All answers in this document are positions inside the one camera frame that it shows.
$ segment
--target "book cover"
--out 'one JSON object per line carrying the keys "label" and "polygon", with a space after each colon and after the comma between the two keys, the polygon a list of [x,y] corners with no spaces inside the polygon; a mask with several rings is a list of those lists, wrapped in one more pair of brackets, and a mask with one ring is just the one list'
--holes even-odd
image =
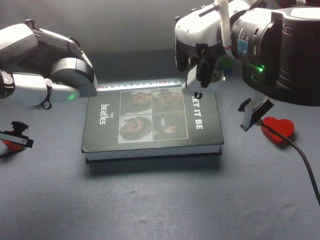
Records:
{"label": "book cover", "polygon": [[88,101],[83,153],[223,143],[214,95],[198,100],[172,87],[100,91]]}

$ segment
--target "robotic hand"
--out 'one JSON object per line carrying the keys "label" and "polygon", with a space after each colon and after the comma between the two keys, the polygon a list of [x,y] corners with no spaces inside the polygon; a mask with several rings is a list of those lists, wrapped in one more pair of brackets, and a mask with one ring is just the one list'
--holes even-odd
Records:
{"label": "robotic hand", "polygon": [[[27,73],[12,73],[12,69]],[[26,20],[0,30],[0,102],[42,105],[97,94],[92,64],[72,37]]]}
{"label": "robotic hand", "polygon": [[240,61],[243,80],[257,91],[239,108],[245,131],[273,107],[271,99],[320,106],[320,8],[276,2],[272,10],[268,0],[217,0],[176,17],[176,66],[193,67],[183,93],[198,99],[212,93],[223,74],[220,58]]}

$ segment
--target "white ruler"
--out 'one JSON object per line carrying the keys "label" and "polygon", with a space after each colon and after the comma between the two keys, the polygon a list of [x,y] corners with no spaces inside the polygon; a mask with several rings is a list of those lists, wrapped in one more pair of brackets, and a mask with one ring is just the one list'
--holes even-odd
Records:
{"label": "white ruler", "polygon": [[136,89],[152,89],[152,88],[172,88],[181,87],[185,82],[183,78],[166,78],[153,80],[137,80],[137,81],[118,81],[106,82],[97,85],[97,91],[123,91]]}

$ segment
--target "heart-shaped object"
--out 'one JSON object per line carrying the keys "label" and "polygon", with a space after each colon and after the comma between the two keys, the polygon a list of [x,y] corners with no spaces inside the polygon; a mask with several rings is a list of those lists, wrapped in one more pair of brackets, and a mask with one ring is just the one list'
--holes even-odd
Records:
{"label": "heart-shaped object", "polygon": [[[262,122],[287,138],[290,138],[295,131],[294,123],[288,119],[278,120],[272,116],[268,116],[264,118]],[[263,126],[261,127],[261,131],[275,145],[281,145],[285,142],[285,140],[283,140],[281,137],[274,135]]]}

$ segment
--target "gray table surface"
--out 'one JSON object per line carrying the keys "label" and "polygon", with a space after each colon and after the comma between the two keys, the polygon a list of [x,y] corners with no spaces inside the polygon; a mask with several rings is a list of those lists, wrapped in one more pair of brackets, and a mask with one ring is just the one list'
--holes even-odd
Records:
{"label": "gray table surface", "polygon": [[[305,165],[259,127],[240,128],[253,90],[230,76],[216,93],[222,156],[86,165],[87,99],[50,111],[0,105],[0,130],[30,125],[34,147],[0,161],[1,240],[316,240],[320,208]],[[277,103],[320,184],[320,108]]]}

